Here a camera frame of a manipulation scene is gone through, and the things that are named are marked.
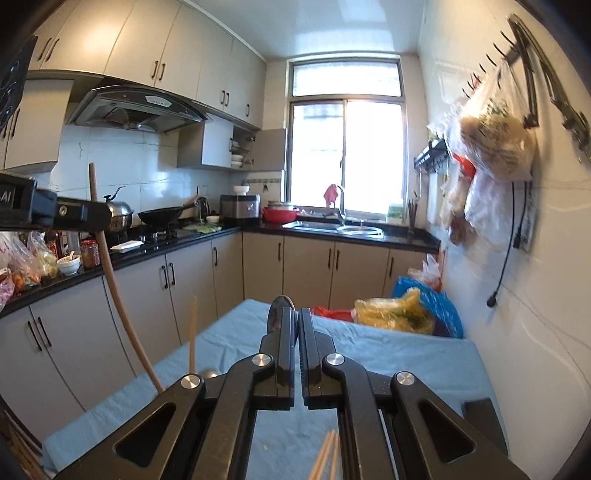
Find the glass jar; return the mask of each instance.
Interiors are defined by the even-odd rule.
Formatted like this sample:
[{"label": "glass jar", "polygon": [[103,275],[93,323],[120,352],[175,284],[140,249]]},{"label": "glass jar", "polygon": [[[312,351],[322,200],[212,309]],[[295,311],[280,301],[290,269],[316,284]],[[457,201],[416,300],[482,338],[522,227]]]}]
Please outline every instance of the glass jar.
[{"label": "glass jar", "polygon": [[99,244],[96,240],[88,238],[80,243],[82,265],[84,268],[96,268],[100,265]]}]

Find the yellow plastic bag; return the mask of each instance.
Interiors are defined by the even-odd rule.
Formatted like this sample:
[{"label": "yellow plastic bag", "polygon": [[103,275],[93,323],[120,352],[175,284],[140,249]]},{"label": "yellow plastic bag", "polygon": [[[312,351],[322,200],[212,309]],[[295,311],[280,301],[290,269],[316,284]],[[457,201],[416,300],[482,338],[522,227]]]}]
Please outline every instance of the yellow plastic bag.
[{"label": "yellow plastic bag", "polygon": [[355,300],[357,322],[386,330],[432,335],[435,318],[421,305],[421,291],[409,288],[399,299]]}]

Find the metal pivot bolt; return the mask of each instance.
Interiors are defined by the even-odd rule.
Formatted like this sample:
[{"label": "metal pivot bolt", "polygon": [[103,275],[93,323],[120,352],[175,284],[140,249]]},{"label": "metal pivot bolt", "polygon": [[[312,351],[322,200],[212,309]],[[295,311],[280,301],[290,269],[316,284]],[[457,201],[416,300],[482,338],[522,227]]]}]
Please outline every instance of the metal pivot bolt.
[{"label": "metal pivot bolt", "polygon": [[414,375],[411,372],[399,372],[396,375],[396,381],[401,385],[412,385],[414,383]]},{"label": "metal pivot bolt", "polygon": [[342,365],[345,363],[345,357],[340,353],[329,353],[326,355],[326,362],[330,365]]},{"label": "metal pivot bolt", "polygon": [[264,367],[271,363],[271,357],[266,353],[258,353],[254,357],[252,357],[252,363],[254,363],[258,367]]},{"label": "metal pivot bolt", "polygon": [[201,379],[197,375],[185,375],[181,379],[181,386],[187,390],[197,388],[200,383]]}]

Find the blue plastic bag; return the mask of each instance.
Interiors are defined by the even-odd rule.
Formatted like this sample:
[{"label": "blue plastic bag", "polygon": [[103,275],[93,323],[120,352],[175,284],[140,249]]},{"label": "blue plastic bag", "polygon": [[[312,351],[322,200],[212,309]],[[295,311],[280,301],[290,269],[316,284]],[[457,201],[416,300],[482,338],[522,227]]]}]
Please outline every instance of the blue plastic bag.
[{"label": "blue plastic bag", "polygon": [[444,324],[449,336],[452,338],[464,338],[464,328],[462,327],[460,316],[457,314],[452,301],[444,293],[437,293],[432,288],[412,278],[398,277],[392,298],[398,299],[402,297],[409,288],[413,287],[421,290],[422,304]]}]

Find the white ceiling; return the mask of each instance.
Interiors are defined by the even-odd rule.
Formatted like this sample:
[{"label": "white ceiling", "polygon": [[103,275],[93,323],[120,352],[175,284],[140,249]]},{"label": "white ceiling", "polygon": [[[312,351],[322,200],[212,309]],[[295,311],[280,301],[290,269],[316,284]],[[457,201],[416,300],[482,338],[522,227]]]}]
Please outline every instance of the white ceiling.
[{"label": "white ceiling", "polygon": [[426,0],[191,0],[266,59],[418,50]]}]

